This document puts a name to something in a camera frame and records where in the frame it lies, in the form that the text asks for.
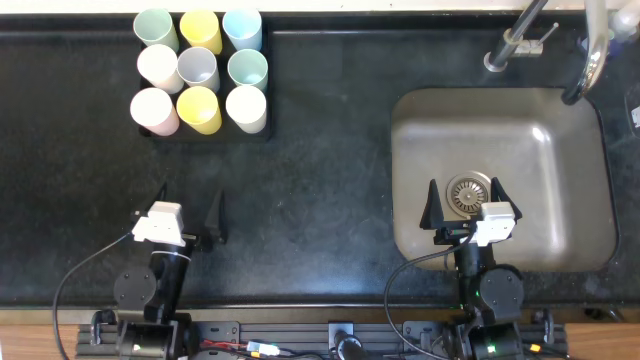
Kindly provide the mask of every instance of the pink cup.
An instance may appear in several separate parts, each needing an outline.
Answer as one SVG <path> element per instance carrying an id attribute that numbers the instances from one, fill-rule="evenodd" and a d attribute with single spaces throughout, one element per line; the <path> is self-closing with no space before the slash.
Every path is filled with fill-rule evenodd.
<path id="1" fill-rule="evenodd" d="M 168 136 L 178 130 L 180 119 L 169 94 L 158 88 L 141 90 L 131 100 L 133 120 L 160 136 Z"/>

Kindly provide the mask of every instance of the plastic cup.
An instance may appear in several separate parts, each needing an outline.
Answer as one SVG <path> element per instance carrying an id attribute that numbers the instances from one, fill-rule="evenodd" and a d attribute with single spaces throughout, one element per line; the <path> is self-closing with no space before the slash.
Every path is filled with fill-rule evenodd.
<path id="1" fill-rule="evenodd" d="M 203 47 L 189 48 L 178 58 L 178 74 L 189 86 L 204 86 L 217 92 L 220 74 L 216 57 Z"/>
<path id="2" fill-rule="evenodd" d="M 227 113 L 240 129 L 255 134 L 267 124 L 267 99 L 253 86 L 238 86 L 227 96 Z"/>
<path id="3" fill-rule="evenodd" d="M 177 67 L 178 56 L 166 45 L 151 45 L 138 56 L 140 75 L 169 94 L 177 93 L 184 86 Z"/>
<path id="4" fill-rule="evenodd" d="M 229 11 L 222 18 L 222 27 L 236 50 L 262 48 L 262 17 L 258 10 Z"/>
<path id="5" fill-rule="evenodd" d="M 147 46 L 162 44 L 178 51 L 178 35 L 171 14 L 165 9 L 148 9 L 136 15 L 133 32 Z"/>
<path id="6" fill-rule="evenodd" d="M 251 85 L 263 92 L 267 89 L 269 64 L 258 51 L 245 49 L 236 52 L 229 59 L 228 71 L 237 86 Z"/>
<path id="7" fill-rule="evenodd" d="M 186 12 L 180 19 L 180 32 L 191 46 L 207 48 L 216 55 L 222 52 L 220 23 L 211 10 Z"/>
<path id="8" fill-rule="evenodd" d="M 139 91 L 129 108 L 135 122 L 160 136 L 168 136 L 178 130 L 180 120 L 169 95 L 158 88 Z"/>
<path id="9" fill-rule="evenodd" d="M 180 118 L 203 135 L 211 135 L 222 126 L 218 98 L 202 86 L 188 88 L 178 98 Z"/>

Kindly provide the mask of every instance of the white cup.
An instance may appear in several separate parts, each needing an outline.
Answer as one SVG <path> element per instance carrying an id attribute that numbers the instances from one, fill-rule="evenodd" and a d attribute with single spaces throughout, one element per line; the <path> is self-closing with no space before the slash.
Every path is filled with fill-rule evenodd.
<path id="1" fill-rule="evenodd" d="M 189 86 L 204 86 L 218 92 L 220 74 L 213 53 L 203 47 L 192 47 L 180 54 L 178 74 Z"/>
<path id="2" fill-rule="evenodd" d="M 160 136 L 171 135 L 180 126 L 171 98 L 158 88 L 138 92 L 131 100 L 129 110 L 135 122 Z"/>
<path id="3" fill-rule="evenodd" d="M 166 45 L 151 45 L 138 56 L 138 71 L 149 82 L 169 94 L 182 90 L 184 81 L 178 75 L 178 57 Z"/>
<path id="4" fill-rule="evenodd" d="M 267 99 L 262 91 L 242 85 L 227 96 L 227 114 L 248 134 L 255 134 L 267 124 Z"/>
<path id="5" fill-rule="evenodd" d="M 148 9 L 133 20 L 133 32 L 147 46 L 162 44 L 178 52 L 178 35 L 171 14 L 165 9 Z"/>
<path id="6" fill-rule="evenodd" d="M 237 86 L 251 85 L 263 92 L 267 89 L 269 64 L 258 51 L 245 49 L 236 52 L 229 59 L 227 70 Z"/>
<path id="7" fill-rule="evenodd" d="M 262 48 L 262 17 L 258 10 L 229 11 L 222 18 L 222 28 L 236 50 Z"/>

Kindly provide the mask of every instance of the sink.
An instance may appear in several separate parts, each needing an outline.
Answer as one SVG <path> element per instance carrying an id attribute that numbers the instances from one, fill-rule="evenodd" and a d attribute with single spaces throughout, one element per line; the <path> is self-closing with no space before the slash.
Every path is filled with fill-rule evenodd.
<path id="1" fill-rule="evenodd" d="M 489 198 L 497 177 L 523 213 L 512 239 L 494 244 L 498 263 L 526 271 L 587 271 L 617 244 L 600 122 L 560 89 L 424 89 L 392 115 L 395 241 L 407 259 L 444 250 L 420 229 L 429 181 L 445 220 Z M 444 269 L 442 259 L 421 263 Z"/>

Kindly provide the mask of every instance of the drain strainer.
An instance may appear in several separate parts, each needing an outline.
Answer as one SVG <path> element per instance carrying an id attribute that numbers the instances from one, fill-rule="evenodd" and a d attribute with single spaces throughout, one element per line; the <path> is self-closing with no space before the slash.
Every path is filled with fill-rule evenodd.
<path id="1" fill-rule="evenodd" d="M 476 214 L 480 206 L 489 201 L 489 184 L 489 178 L 476 171 L 454 177 L 447 188 L 449 206 L 460 216 Z"/>

